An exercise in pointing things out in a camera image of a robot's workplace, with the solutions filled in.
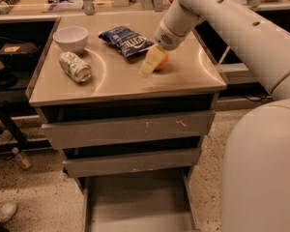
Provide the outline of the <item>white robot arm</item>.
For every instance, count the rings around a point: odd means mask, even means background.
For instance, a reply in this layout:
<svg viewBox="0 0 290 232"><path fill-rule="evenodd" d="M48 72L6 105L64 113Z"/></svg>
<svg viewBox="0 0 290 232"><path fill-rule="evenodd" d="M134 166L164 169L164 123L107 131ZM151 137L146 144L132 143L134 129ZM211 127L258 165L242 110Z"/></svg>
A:
<svg viewBox="0 0 290 232"><path fill-rule="evenodd" d="M290 33L234 0L174 0L155 32L176 49L207 21L272 96L226 142L221 232L290 232Z"/></svg>

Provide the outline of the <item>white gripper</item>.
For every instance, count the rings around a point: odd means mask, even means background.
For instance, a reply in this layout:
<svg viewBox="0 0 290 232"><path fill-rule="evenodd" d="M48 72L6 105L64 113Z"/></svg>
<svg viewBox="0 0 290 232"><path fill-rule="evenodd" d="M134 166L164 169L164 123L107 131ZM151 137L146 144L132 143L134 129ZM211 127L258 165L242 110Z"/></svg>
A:
<svg viewBox="0 0 290 232"><path fill-rule="evenodd" d="M157 44L147 51L145 60L139 69L139 74L142 77L147 77L154 71L162 70L168 61L167 51L178 48L185 38L184 36L177 36L175 33L172 33L162 20L155 31L155 41Z"/></svg>

